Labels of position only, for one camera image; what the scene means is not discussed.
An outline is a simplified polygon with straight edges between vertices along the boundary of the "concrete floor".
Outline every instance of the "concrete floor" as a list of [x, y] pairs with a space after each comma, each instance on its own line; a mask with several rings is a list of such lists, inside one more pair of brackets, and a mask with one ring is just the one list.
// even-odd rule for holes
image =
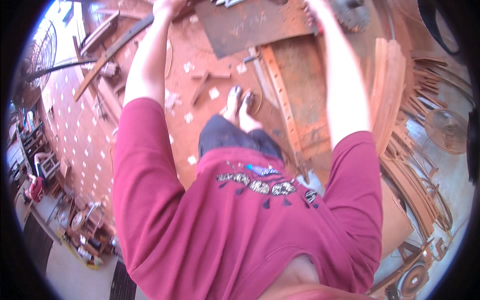
[[[108, 8], [120, 6], [128, 10], [148, 10], [148, 4], [142, 1], [105, 2], [108, 2]], [[56, 61], [60, 61], [74, 56], [71, 36], [76, 33], [76, 27], [74, 27], [75, 24], [72, 26], [72, 23], [65, 27], [60, 20], [55, 18], [58, 9], [55, 5], [57, 4], [54, 3], [49, 17], [54, 19], [54, 25], [57, 29], [59, 46]], [[119, 26], [126, 28], [129, 24], [131, 24], [131, 20], [121, 19]], [[196, 166], [195, 163], [189, 162], [189, 157], [193, 156], [198, 159], [198, 134], [210, 116], [218, 113], [225, 106], [229, 88], [234, 84], [241, 84], [258, 92], [260, 87], [254, 78], [253, 67], [243, 66], [241, 63], [241, 59], [247, 56], [246, 52], [217, 60], [210, 50], [209, 42], [201, 25], [195, 18], [186, 18], [180, 24], [172, 27], [169, 31], [169, 39], [173, 47], [173, 56], [166, 88], [171, 93], [179, 94], [183, 104], [176, 105], [174, 108], [175, 114], [167, 113], [166, 119], [179, 179], [185, 188], [188, 188], [194, 180]], [[121, 76], [126, 76], [135, 49], [131, 42], [116, 55], [116, 61], [122, 69]], [[206, 70], [206, 68], [211, 71], [230, 70], [232, 78], [207, 82], [205, 92], [199, 100], [199, 105], [191, 108], [189, 102], [196, 87], [196, 82], [190, 78], [189, 74], [193, 68], [199, 72]], [[94, 199], [100, 199], [102, 195], [107, 195], [111, 200], [113, 179], [109, 152], [110, 142], [114, 141], [114, 137], [111, 132], [104, 132], [96, 124], [96, 112], [91, 110], [86, 101], [81, 98], [77, 103], [73, 102], [73, 95], [79, 84], [77, 72], [73, 68], [54, 72], [51, 75], [43, 93], [44, 98], [53, 102], [53, 114], [44, 114], [43, 116], [47, 127], [47, 136], [57, 157], [64, 156], [71, 162], [72, 172], [67, 177], [67, 182], [73, 187], [75, 195], [86, 196], [88, 193]], [[441, 86], [440, 94], [441, 99], [447, 102], [451, 109], [467, 117], [469, 104], [458, 92], [448, 86]], [[451, 243], [447, 243], [449, 244], [449, 250], [447, 255], [440, 262], [434, 262], [429, 270], [430, 280], [417, 297], [422, 300], [428, 297], [455, 257], [469, 217], [473, 187], [468, 182], [465, 154], [453, 156], [443, 152], [433, 142], [427, 140], [428, 137], [424, 129], [414, 122], [410, 121], [408, 123], [408, 129], [410, 135], [424, 148], [425, 152], [439, 167], [433, 181], [440, 184], [440, 191], [448, 201], [454, 217], [452, 228], [454, 237], [451, 239]], [[38, 205], [40, 211], [49, 212], [49, 208], [53, 205], [51, 201], [46, 200], [42, 201], [42, 206]], [[110, 205], [107, 208], [107, 213], [110, 214], [111, 223], [114, 226]], [[413, 225], [416, 226], [415, 218], [411, 212], [409, 217], [413, 220]], [[443, 237], [444, 241], [448, 241], [448, 237], [439, 229], [434, 232], [432, 237], [436, 239]], [[420, 241], [420, 238], [414, 232], [408, 241], [416, 244]], [[92, 294], [89, 299], [107, 299], [116, 260], [110, 260], [101, 272], [92, 273], [93, 271], [79, 265], [79, 262], [71, 253], [65, 251], [64, 246], [54, 244], [50, 256], [52, 259], [49, 259], [47, 267], [47, 276], [59, 294], [65, 299], [76, 299], [77, 296], [78, 299], [85, 299], [80, 297], [82, 291], [79, 288], [79, 282], [85, 282], [95, 287], [93, 289], [95, 295]], [[375, 282], [383, 279], [400, 265], [399, 253], [395, 251], [382, 261], [375, 274]], [[137, 299], [142, 297], [144, 295], [140, 289], [137, 289]]]

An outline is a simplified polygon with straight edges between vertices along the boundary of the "rusty metal frame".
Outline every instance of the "rusty metal frame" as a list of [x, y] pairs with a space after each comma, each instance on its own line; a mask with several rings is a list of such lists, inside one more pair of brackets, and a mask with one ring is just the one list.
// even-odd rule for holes
[[295, 124], [295, 120], [293, 119], [292, 108], [288, 99], [287, 90], [285, 89], [285, 84], [280, 73], [280, 68], [275, 59], [273, 49], [270, 45], [262, 45], [260, 47], [260, 51], [261, 57], [265, 62], [265, 66], [268, 70], [270, 78], [272, 79], [275, 93], [278, 98], [278, 105], [280, 106], [283, 120], [285, 122], [285, 127], [287, 129], [288, 142], [290, 143], [290, 147], [293, 151], [295, 165], [297, 166], [297, 169], [300, 171], [305, 181], [309, 183], [308, 172], [305, 167], [305, 161], [303, 159], [302, 149], [300, 146], [297, 125]]

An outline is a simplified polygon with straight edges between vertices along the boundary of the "hand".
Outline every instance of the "hand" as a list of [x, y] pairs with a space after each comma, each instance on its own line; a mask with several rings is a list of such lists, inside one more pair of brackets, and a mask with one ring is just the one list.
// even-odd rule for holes
[[305, 12], [310, 26], [316, 22], [325, 25], [325, 22], [335, 19], [332, 8], [326, 0], [304, 0], [304, 3], [306, 4]]
[[176, 16], [180, 10], [185, 7], [187, 0], [156, 0], [153, 4], [153, 15], [164, 14], [165, 12], [171, 16]]

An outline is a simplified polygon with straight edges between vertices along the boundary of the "person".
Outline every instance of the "person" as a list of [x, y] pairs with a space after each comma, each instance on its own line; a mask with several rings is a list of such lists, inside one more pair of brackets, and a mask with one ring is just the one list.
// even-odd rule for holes
[[202, 130], [196, 180], [185, 191], [162, 109], [168, 26], [185, 0], [154, 3], [127, 79], [113, 186], [123, 259], [148, 298], [368, 298], [382, 207], [366, 91], [329, 4], [306, 3], [326, 43], [332, 166], [323, 197], [287, 173], [249, 115], [251, 93], [241, 99], [238, 86], [226, 113]]
[[43, 195], [45, 194], [45, 188], [48, 187], [47, 178], [40, 168], [40, 162], [49, 157], [48, 153], [38, 152], [34, 155], [34, 165], [36, 176], [33, 174], [28, 174], [29, 179], [32, 181], [30, 187], [24, 190], [24, 201], [25, 203], [30, 202], [31, 200], [39, 203]]

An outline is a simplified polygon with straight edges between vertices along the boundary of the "circular saw blade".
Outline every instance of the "circular saw blade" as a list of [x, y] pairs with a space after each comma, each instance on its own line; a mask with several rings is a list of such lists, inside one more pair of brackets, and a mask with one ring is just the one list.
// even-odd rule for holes
[[370, 12], [364, 0], [329, 0], [340, 24], [349, 31], [362, 32], [370, 24]]

